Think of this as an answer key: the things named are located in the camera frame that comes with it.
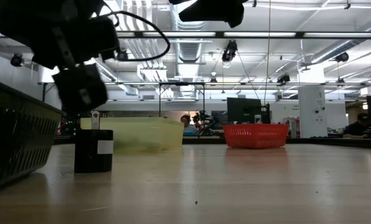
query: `black basket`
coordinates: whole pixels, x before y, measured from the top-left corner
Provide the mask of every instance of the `black basket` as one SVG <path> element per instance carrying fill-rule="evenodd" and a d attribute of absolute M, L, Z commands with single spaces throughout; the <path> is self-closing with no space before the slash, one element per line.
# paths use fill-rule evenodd
<path fill-rule="evenodd" d="M 0 186 L 46 164 L 62 114 L 0 83 Z"/>

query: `ceiling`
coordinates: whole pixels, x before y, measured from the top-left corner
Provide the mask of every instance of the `ceiling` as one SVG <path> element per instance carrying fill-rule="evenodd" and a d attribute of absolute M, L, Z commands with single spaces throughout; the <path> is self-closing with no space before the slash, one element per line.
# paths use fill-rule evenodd
<path fill-rule="evenodd" d="M 325 7 L 344 6 L 346 0 L 274 0 L 273 6 L 285 7 L 321 7 L 323 3 L 329 2 Z M 371 0 L 351 0 L 353 6 L 371 6 Z M 261 6 L 268 6 L 268 0 L 258 0 Z M 170 6 L 168 0 L 154 0 L 153 4 L 153 23 L 161 30 L 173 30 L 170 22 Z M 243 23 L 234 29 L 231 29 L 224 22 L 209 22 L 208 30 L 249 30 L 249 31 L 326 31 L 326 32 L 353 32 L 359 27 L 371 21 L 371 9 L 334 9 L 321 11 L 291 11 L 279 10 L 264 7 L 245 7 L 245 15 Z M 276 77 L 280 75 L 275 73 L 279 68 L 284 66 L 288 60 L 295 59 L 301 55 L 315 54 L 337 40 L 267 40 L 267 39 L 235 39 L 239 48 L 239 55 L 235 57 L 229 68 L 223 68 L 221 62 L 221 54 L 226 46 L 228 39 L 211 39 L 210 43 L 204 44 L 203 56 L 201 65 L 198 70 L 198 76 L 201 80 L 208 82 L 211 78 L 211 72 L 216 72 L 218 82 L 241 82 L 246 81 L 247 75 L 255 82 L 264 82 L 268 77 L 276 81 Z M 0 39 L 2 54 L 11 54 L 13 49 L 21 50 L 24 57 L 32 58 L 29 49 L 21 47 L 17 43 L 9 39 Z M 126 43 L 121 40 L 121 46 L 129 48 Z M 165 48 L 164 43 L 160 43 L 161 49 Z M 350 61 L 368 54 L 371 52 L 371 40 L 360 44 L 353 49 L 347 51 L 350 55 Z M 163 63 L 167 68 L 167 77 L 173 78 L 176 74 L 177 57 L 175 53 L 175 45 L 169 53 L 164 56 Z M 124 82 L 139 82 L 140 78 L 136 75 L 136 62 L 106 62 L 120 80 Z M 337 65 L 333 62 L 324 62 L 325 79 L 327 81 L 336 80 L 338 75 L 346 75 L 366 69 L 371 66 L 371 55 L 364 57 L 361 60 L 355 61 L 350 65 L 336 69 Z M 296 82 L 298 70 L 296 67 L 289 68 L 288 72 L 292 81 Z M 366 73 L 361 76 L 356 76 L 348 82 L 364 82 L 371 80 L 371 73 Z"/>

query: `desk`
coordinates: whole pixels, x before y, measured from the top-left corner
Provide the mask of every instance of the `desk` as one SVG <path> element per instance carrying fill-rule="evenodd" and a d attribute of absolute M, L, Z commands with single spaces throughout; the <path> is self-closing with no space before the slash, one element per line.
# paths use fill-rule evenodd
<path fill-rule="evenodd" d="M 0 223 L 371 223 L 371 149 L 183 146 L 73 174 L 74 147 L 0 191 Z"/>

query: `red basket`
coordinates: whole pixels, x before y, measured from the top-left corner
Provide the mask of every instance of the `red basket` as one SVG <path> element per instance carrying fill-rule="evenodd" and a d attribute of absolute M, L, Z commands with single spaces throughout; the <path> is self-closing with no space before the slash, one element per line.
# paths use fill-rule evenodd
<path fill-rule="evenodd" d="M 282 124 L 235 124 L 224 125 L 229 147 L 266 149 L 286 144 L 288 126 Z"/>

